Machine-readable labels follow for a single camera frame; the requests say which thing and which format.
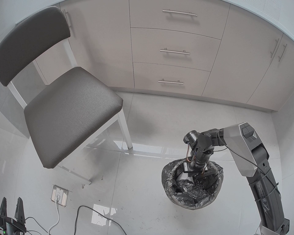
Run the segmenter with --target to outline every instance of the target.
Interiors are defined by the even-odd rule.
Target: white chair leg
[[[57,165],[54,169],[57,170],[57,171],[60,171],[60,172],[62,172],[62,173],[63,173],[63,172],[69,172],[70,175],[71,175],[74,179],[80,181],[82,184],[87,184],[87,185],[90,185],[90,184],[91,184],[91,181],[90,181],[89,179],[86,179],[85,177],[82,177],[81,175],[79,175],[79,174],[77,174],[77,173],[75,173],[75,172],[73,172],[73,171],[67,169],[67,168],[64,167],[64,166]]]
[[[121,111],[119,111],[117,120],[118,120],[119,126],[121,127],[121,132],[123,133],[123,136],[125,137],[125,141],[127,143],[127,146],[129,149],[131,149],[133,147],[133,144],[132,144],[132,140],[130,137],[130,133],[128,131],[128,126],[127,126],[125,115],[123,113],[123,109],[121,109]]]

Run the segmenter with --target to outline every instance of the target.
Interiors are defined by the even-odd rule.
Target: black trash bag
[[[217,197],[223,183],[223,168],[215,162],[208,161],[207,171],[193,175],[194,184],[187,179],[176,182],[183,172],[185,159],[167,164],[161,174],[161,182],[168,198],[175,204],[196,210],[211,204]]]

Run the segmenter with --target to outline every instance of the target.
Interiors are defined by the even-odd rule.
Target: floor
[[[128,235],[254,234],[260,223],[258,210],[247,180],[240,175],[229,151],[216,152],[211,157],[224,168],[224,182],[217,199],[200,210],[173,204],[162,187],[161,171],[169,162],[185,157],[183,137],[190,130],[202,132],[247,121],[270,154],[270,166],[282,192],[280,153],[271,115],[197,100],[118,94],[124,99],[133,149],[127,149],[115,122],[79,154],[63,162],[65,167],[90,178],[89,186],[67,174],[43,168],[30,139],[0,129],[0,149],[4,149],[0,159],[0,197],[7,198],[8,215],[14,216],[17,198],[21,197],[25,216],[36,218],[48,229],[57,220],[54,202],[50,200],[56,184],[70,192],[66,207],[59,207],[60,222],[51,230],[52,235],[73,234],[80,205],[113,218]],[[27,220],[26,226],[46,234],[32,219]],[[115,223],[81,208],[77,234],[123,232]]]

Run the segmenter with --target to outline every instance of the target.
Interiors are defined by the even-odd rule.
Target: floor outlet
[[[58,200],[58,204],[65,207],[68,194],[69,194],[68,190],[63,189],[59,186],[53,185],[51,200],[53,202]]]

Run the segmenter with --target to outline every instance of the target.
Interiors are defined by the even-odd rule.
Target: metal handle
[[[171,11],[170,9],[168,9],[168,10],[162,10],[162,12],[176,13],[176,14],[182,14],[182,15],[188,15],[188,16],[197,16],[197,14],[193,14],[191,12]]]
[[[278,43],[279,43],[279,40],[280,40],[280,39],[278,39],[278,40],[276,39],[276,42],[277,42],[277,43],[276,43],[275,49],[277,48],[277,45],[278,45]],[[271,58],[272,58],[273,55],[274,55],[275,49],[273,50],[273,52],[270,52],[270,53],[272,54],[272,55],[271,55]]]
[[[67,20],[67,16],[66,16],[66,14],[68,13],[68,11],[62,10],[62,13],[63,13],[63,15],[64,15],[64,17],[65,17],[65,19],[66,19],[67,25],[68,25],[69,28],[70,28],[71,25],[69,25],[69,22],[68,22],[68,20]]]
[[[177,82],[170,82],[170,81],[165,81],[164,79],[159,80],[159,83],[169,83],[169,84],[178,84],[178,85],[184,85],[184,83],[181,83],[180,80],[178,80]]]
[[[168,52],[168,53],[176,53],[176,54],[182,54],[182,55],[190,55],[190,53],[185,52],[185,50],[183,50],[183,51],[169,51],[169,50],[167,50],[167,48],[165,48],[164,50],[160,50],[160,52]]]
[[[283,50],[283,53],[282,53],[282,55],[281,55],[281,57],[279,57],[279,62],[281,61],[281,59],[282,59],[282,57],[283,57],[283,54],[284,54],[284,52],[285,52],[285,50],[286,50],[286,47],[287,47],[287,44],[286,45],[283,45],[285,48],[284,48],[284,50]]]

